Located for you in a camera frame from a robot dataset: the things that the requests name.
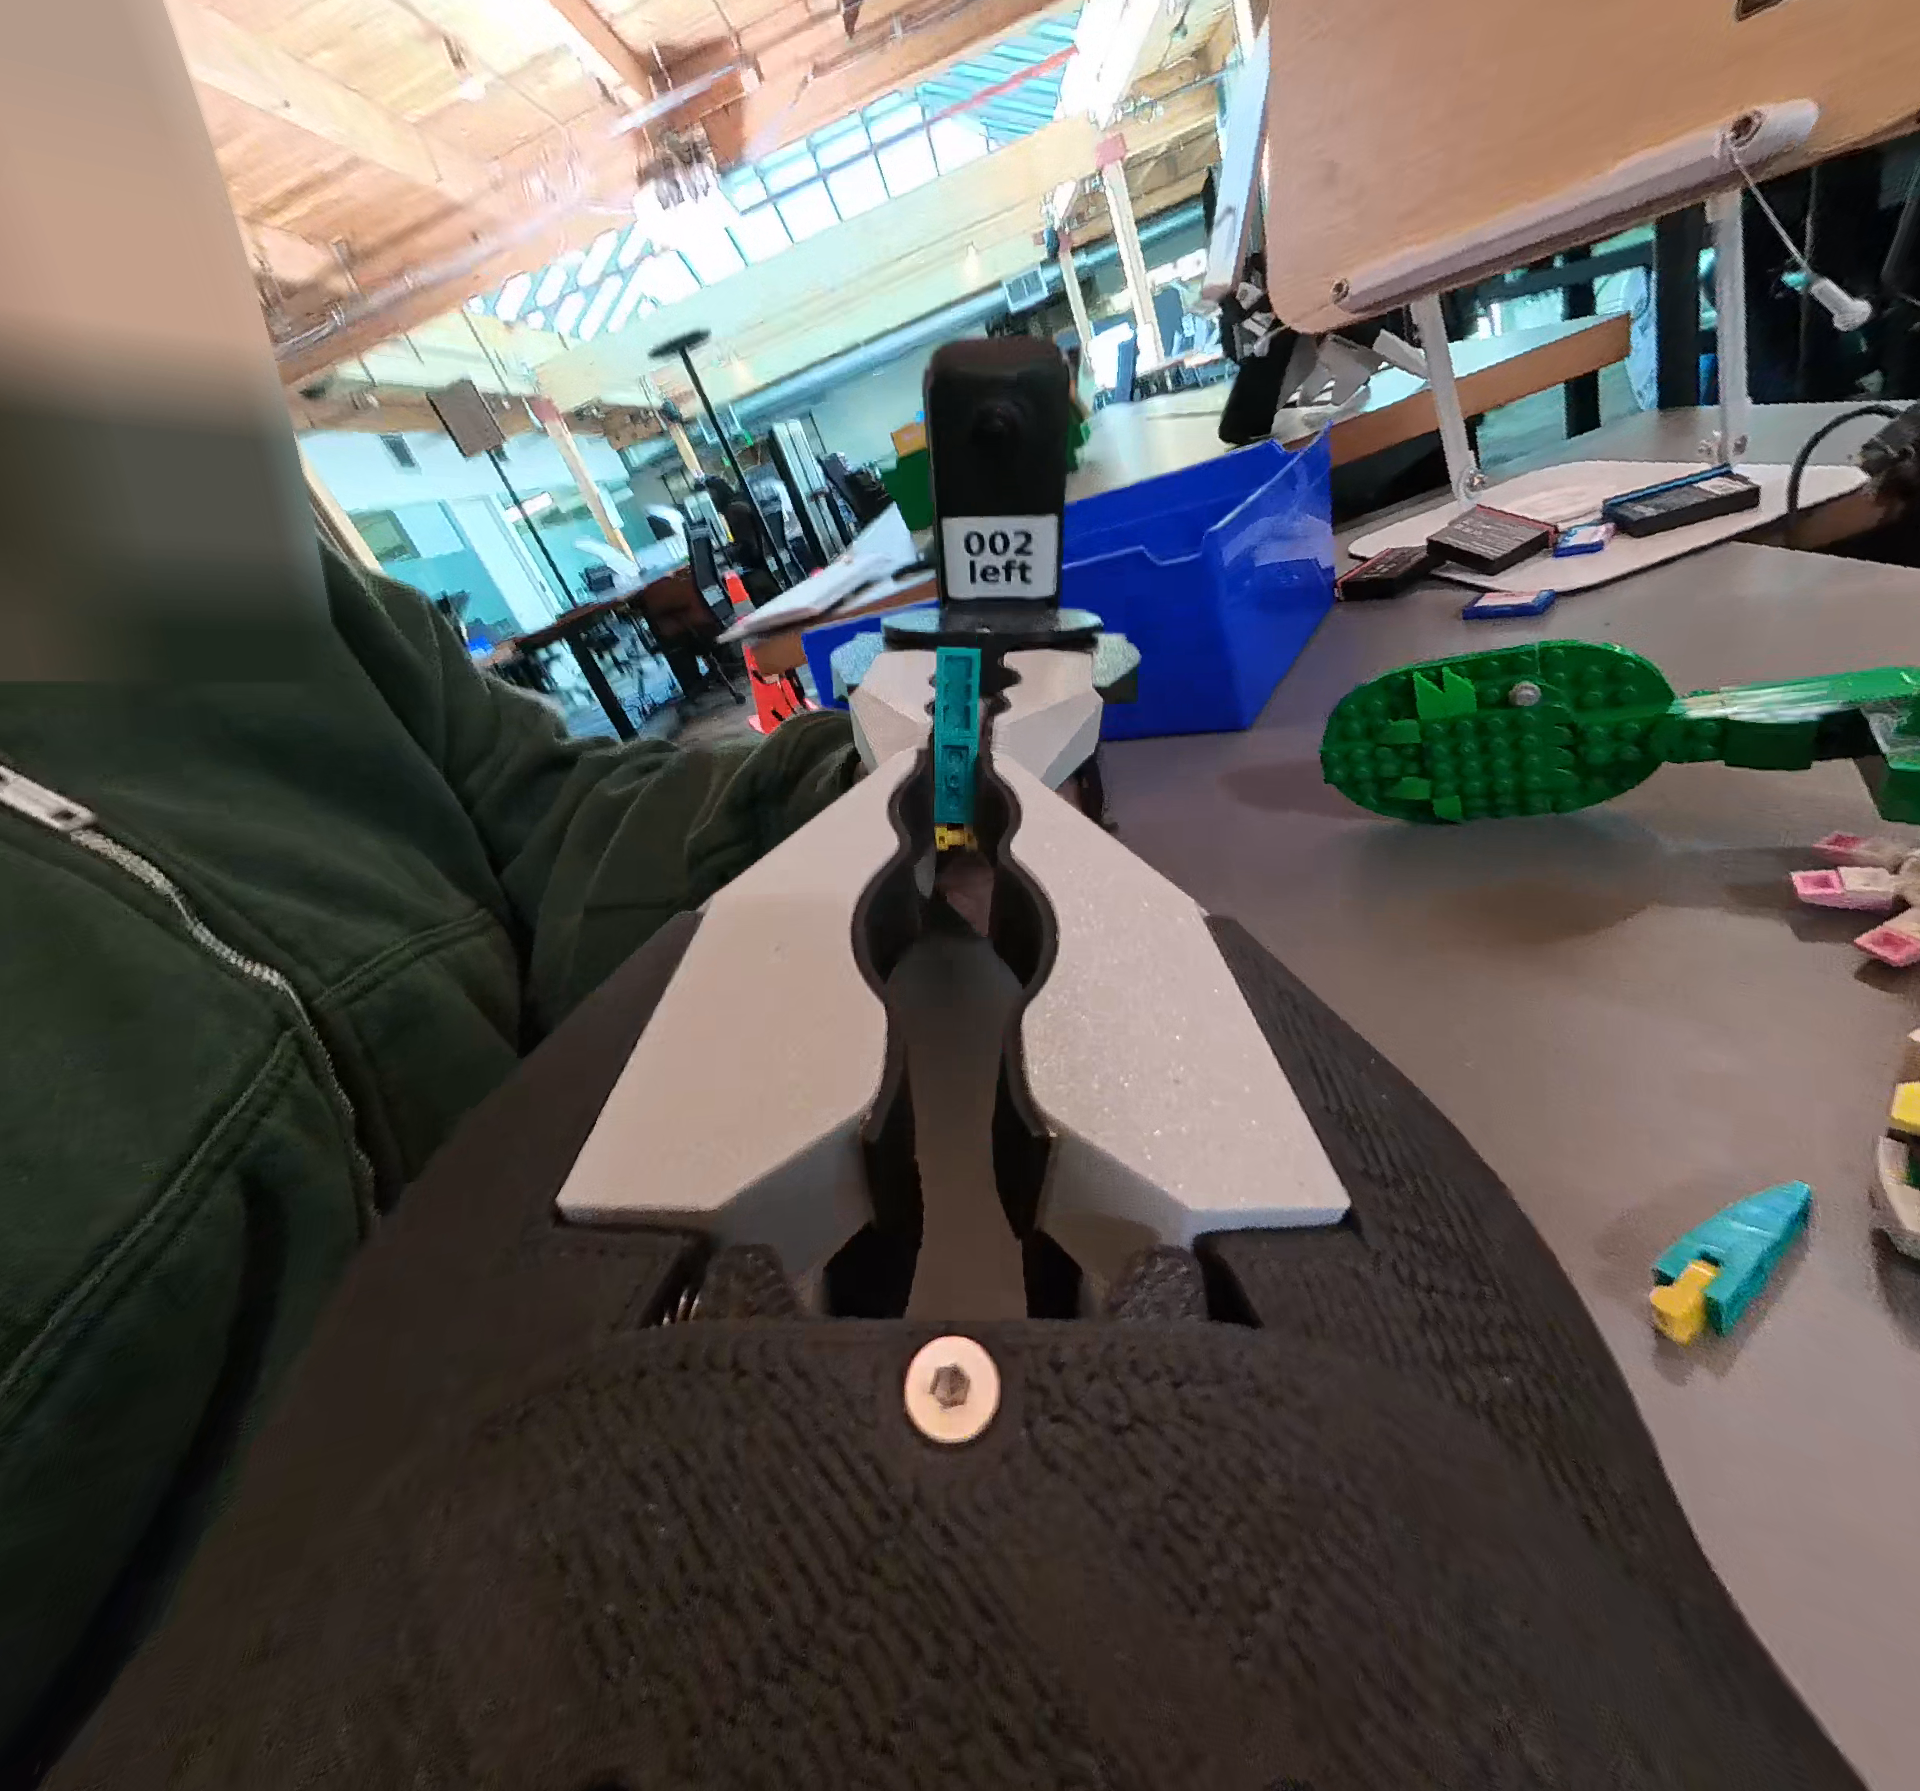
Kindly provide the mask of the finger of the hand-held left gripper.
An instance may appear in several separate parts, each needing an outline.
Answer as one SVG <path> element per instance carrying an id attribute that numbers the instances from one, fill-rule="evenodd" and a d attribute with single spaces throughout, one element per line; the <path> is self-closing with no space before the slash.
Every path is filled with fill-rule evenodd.
<path id="1" fill-rule="evenodd" d="M 1092 652 L 1001 652 L 984 660 L 982 808 L 1006 787 L 1006 771 L 1081 803 L 1096 764 L 1104 700 Z"/>
<path id="2" fill-rule="evenodd" d="M 934 652 L 879 652 L 853 688 L 853 735 L 867 771 L 930 747 L 934 669 Z"/>

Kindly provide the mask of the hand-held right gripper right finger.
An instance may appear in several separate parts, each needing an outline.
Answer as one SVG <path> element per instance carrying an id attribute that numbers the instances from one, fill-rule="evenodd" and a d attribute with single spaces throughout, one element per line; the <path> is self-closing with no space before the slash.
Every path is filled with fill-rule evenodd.
<path id="1" fill-rule="evenodd" d="M 1072 1318 L 1150 1250 L 1338 1228 L 1351 1193 L 1208 913 L 1013 762 L 982 767 L 967 1308 Z"/>

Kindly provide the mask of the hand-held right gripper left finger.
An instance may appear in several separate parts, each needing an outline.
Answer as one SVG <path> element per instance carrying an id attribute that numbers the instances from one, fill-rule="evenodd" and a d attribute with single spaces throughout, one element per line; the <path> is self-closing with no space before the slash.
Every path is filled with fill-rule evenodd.
<path id="1" fill-rule="evenodd" d="M 924 1239 L 890 985 L 927 936 L 924 748 L 709 897 L 559 1189 L 583 1230 L 768 1246 L 844 1316 L 902 1316 Z"/>

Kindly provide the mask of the person's left forearm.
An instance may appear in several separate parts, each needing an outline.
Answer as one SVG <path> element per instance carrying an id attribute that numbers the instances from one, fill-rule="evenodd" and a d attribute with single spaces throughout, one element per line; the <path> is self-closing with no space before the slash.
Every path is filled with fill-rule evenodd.
<path id="1" fill-rule="evenodd" d="M 582 758 L 504 874 L 526 913 L 526 1015 L 551 1035 L 681 913 L 863 777 L 853 722 L 809 712 L 754 747 L 638 742 Z"/>

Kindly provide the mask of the green lego plant model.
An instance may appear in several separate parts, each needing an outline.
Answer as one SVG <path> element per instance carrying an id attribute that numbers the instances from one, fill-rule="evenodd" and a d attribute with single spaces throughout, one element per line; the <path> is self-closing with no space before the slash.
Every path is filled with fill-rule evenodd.
<path id="1" fill-rule="evenodd" d="M 1645 656 L 1542 641 L 1380 675 L 1342 698 L 1324 782 L 1417 826 L 1576 815 L 1667 765 L 1853 764 L 1881 819 L 1918 822 L 1918 671 L 1872 669 L 1681 696 Z"/>

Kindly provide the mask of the teal and yellow lego piece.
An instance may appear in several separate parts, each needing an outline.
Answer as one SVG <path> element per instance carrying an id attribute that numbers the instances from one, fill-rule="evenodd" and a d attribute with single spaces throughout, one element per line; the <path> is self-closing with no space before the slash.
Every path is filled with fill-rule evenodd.
<path id="1" fill-rule="evenodd" d="M 1807 1182 L 1772 1185 L 1669 1244 L 1651 1274 L 1648 1313 L 1657 1334 L 1670 1346 L 1730 1334 L 1802 1239 L 1814 1201 Z"/>

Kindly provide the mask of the blue plastic bin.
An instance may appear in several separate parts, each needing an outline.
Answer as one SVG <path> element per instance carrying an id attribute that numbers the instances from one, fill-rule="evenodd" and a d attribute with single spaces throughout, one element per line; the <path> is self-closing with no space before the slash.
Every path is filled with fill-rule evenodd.
<path id="1" fill-rule="evenodd" d="M 1273 442 L 1067 508 L 1064 594 L 1139 650 L 1108 738 L 1251 726 L 1332 604 L 1330 455 Z"/>

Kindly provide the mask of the dark office table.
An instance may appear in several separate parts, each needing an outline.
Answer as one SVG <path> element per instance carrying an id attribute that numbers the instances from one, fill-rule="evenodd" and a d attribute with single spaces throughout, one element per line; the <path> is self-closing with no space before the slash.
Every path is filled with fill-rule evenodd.
<path id="1" fill-rule="evenodd" d="M 722 692 L 745 707 L 741 650 L 722 635 L 736 608 L 724 587 L 701 587 L 690 565 L 588 600 L 495 648 L 493 675 L 566 703 L 555 676 L 575 672 L 595 714 L 622 742 L 668 702 Z"/>

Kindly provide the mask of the black flat box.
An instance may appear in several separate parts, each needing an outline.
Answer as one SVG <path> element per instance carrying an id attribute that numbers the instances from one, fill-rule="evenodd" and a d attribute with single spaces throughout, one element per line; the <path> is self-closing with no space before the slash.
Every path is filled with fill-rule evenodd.
<path id="1" fill-rule="evenodd" d="M 1558 539 L 1556 523 L 1501 508 L 1474 506 L 1435 529 L 1426 548 L 1434 570 L 1501 575 L 1537 555 L 1549 555 Z"/>

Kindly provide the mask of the black speaker on stand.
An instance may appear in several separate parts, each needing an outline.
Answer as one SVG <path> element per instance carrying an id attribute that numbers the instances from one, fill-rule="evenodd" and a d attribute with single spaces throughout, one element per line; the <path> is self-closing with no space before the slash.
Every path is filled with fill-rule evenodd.
<path id="1" fill-rule="evenodd" d="M 571 611 L 577 604 L 574 585 L 564 575 L 558 556 L 551 553 L 537 513 L 523 499 L 505 461 L 508 433 L 500 425 L 493 409 L 472 380 L 461 380 L 452 386 L 431 390 L 427 403 L 440 418 L 445 435 L 455 442 L 464 458 L 485 458 L 508 493 L 510 506 L 518 515 L 520 535 L 533 542 L 544 573 L 554 580 L 559 594 L 559 608 Z"/>

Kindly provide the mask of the person in green jacket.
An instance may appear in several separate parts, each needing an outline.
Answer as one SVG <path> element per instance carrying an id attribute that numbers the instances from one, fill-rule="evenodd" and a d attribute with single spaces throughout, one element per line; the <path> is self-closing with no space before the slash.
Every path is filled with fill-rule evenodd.
<path id="1" fill-rule="evenodd" d="M 300 676 L 5 688 L 5 1783 L 166 1609 L 378 1220 L 530 1048 L 575 764 L 321 542 Z"/>

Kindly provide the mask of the black box with blue edge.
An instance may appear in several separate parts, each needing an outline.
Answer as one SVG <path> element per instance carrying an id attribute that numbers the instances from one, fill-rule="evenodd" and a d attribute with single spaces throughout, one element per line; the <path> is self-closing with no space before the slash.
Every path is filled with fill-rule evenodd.
<path id="1" fill-rule="evenodd" d="M 1607 497 L 1598 515 L 1620 537 L 1651 539 L 1748 513 L 1762 508 L 1762 502 L 1760 483 L 1723 464 Z"/>

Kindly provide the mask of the white stand frame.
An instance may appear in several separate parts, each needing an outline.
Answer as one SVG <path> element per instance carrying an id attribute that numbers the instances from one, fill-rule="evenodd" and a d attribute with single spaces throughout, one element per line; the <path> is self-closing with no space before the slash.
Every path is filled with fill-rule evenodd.
<path id="1" fill-rule="evenodd" d="M 1794 96 L 1764 102 L 1720 124 L 1697 126 L 1662 144 L 1642 149 L 1607 171 L 1578 179 L 1569 190 L 1519 204 L 1424 251 L 1404 251 L 1369 263 L 1358 279 L 1360 299 L 1383 306 L 1415 298 L 1426 306 L 1441 282 L 1458 273 L 1493 269 L 1497 260 L 1569 241 L 1581 229 L 1626 218 L 1631 212 L 1662 215 L 1701 194 L 1716 226 L 1719 317 L 1734 350 L 1743 353 L 1740 190 L 1755 181 L 1765 164 L 1805 147 L 1819 120 L 1822 108 L 1815 98 Z M 1383 548 L 1421 544 L 1467 508 L 1492 506 L 1556 523 L 1558 544 L 1549 555 L 1537 555 L 1501 575 L 1441 567 L 1430 578 L 1471 587 L 1476 594 L 1551 585 L 1566 597 L 1630 578 L 1729 539 L 1789 531 L 1801 511 L 1826 510 L 1869 485 L 1858 466 L 1765 464 L 1753 455 L 1750 443 L 1746 381 L 1729 375 L 1723 380 L 1716 432 L 1708 439 L 1706 461 L 1697 466 L 1588 458 L 1551 464 L 1506 483 L 1481 485 L 1474 497 L 1465 493 L 1467 473 L 1453 466 L 1450 478 L 1457 490 L 1450 502 L 1356 539 L 1351 556 L 1358 564 Z M 1723 464 L 1762 485 L 1762 508 L 1651 539 L 1620 537 L 1598 515 L 1607 497 Z"/>

